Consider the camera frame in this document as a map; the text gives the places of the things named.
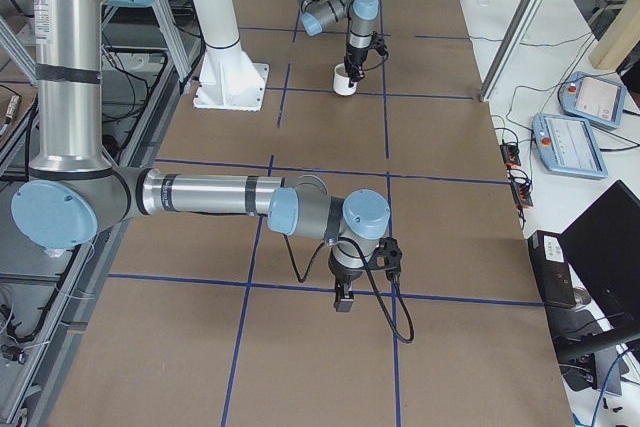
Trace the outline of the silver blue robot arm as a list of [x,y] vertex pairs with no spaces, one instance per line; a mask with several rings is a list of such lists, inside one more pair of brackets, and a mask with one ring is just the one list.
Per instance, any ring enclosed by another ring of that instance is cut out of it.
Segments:
[[379,0],[296,0],[306,33],[316,36],[327,28],[347,21],[344,71],[348,88],[354,89],[365,78],[368,52],[376,50],[388,57],[383,37],[374,31],[379,15]]
[[[107,0],[33,0],[35,78],[40,149],[28,161],[29,180],[14,194],[11,213],[32,242],[70,249],[137,216],[161,212],[266,217],[268,227],[331,246],[334,308],[349,312],[352,282],[372,271],[390,240],[387,201],[361,189],[332,197],[321,179],[162,174],[113,166],[102,148],[102,5]],[[350,91],[364,78],[370,50],[387,56],[374,27],[378,0],[296,0],[306,32],[317,35],[347,19],[344,74]],[[258,111],[269,67],[241,46],[232,0],[193,0],[205,54],[195,107]]]

